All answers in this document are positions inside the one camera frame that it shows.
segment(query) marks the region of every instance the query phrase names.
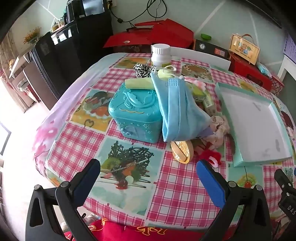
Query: curtain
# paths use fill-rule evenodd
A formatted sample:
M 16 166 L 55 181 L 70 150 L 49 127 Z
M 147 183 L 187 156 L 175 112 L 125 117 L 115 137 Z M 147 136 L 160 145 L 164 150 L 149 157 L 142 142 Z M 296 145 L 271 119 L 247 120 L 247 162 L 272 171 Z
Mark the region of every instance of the curtain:
M 27 106 L 11 84 L 13 78 L 9 79 L 9 62 L 12 59 L 16 59 L 17 56 L 18 52 L 16 50 L 11 31 L 9 30 L 0 44 L 0 82 L 2 82 L 16 105 L 22 110 L 22 112 L 25 112 L 29 106 Z

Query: white bottle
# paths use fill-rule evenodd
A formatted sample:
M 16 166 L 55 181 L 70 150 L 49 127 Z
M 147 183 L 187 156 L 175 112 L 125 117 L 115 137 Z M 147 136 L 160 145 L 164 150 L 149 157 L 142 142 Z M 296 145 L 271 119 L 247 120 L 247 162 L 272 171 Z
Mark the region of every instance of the white bottle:
M 171 65 L 172 56 L 170 54 L 170 45 L 154 44 L 152 45 L 152 65 L 157 67 L 166 67 Z

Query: purple basket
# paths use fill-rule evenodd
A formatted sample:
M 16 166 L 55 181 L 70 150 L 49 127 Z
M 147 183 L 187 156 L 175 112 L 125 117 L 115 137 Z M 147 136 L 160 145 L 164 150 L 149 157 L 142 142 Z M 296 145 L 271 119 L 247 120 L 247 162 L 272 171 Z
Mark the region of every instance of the purple basket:
M 296 63 L 296 45 L 290 35 L 286 38 L 284 54 L 287 55 L 294 63 Z

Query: screw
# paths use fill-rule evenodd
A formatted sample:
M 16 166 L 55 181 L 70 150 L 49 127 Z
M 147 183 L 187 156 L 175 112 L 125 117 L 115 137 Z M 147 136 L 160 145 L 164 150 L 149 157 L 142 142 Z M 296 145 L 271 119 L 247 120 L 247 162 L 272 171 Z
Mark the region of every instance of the screw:
M 261 187 L 260 185 L 256 185 L 256 189 L 257 189 L 258 191 L 261 191 L 261 190 L 262 190 L 262 187 Z
M 39 185 L 39 184 L 37 184 L 37 185 L 34 186 L 34 190 L 36 190 L 36 191 L 37 191 L 39 188 L 40 188 L 40 185 Z
M 230 187 L 234 188 L 234 187 L 236 187 L 237 184 L 236 184 L 234 181 L 230 181 L 230 182 L 228 183 L 228 185 L 229 185 Z
M 67 181 L 64 181 L 64 182 L 61 183 L 61 187 L 62 187 L 62 188 L 65 188 L 65 187 L 67 187 L 68 185 L 69 185 L 69 182 L 67 182 Z

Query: white floor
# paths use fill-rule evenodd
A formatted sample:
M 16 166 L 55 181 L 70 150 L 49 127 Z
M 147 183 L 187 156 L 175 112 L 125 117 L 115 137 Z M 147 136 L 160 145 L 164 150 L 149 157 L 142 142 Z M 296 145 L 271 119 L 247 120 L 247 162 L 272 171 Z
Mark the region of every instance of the white floor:
M 35 131 L 49 110 L 42 103 L 35 103 L 26 113 L 22 113 L 14 104 L 4 100 L 3 95 L 0 95 L 0 103 L 0 121 L 12 132 L 2 157 L 5 216 L 15 236 L 24 241 L 27 212 L 34 185 L 53 187 L 35 169 L 31 153 Z M 58 207 L 55 210 L 61 223 L 62 214 Z M 80 208 L 79 212 L 90 214 L 84 208 Z

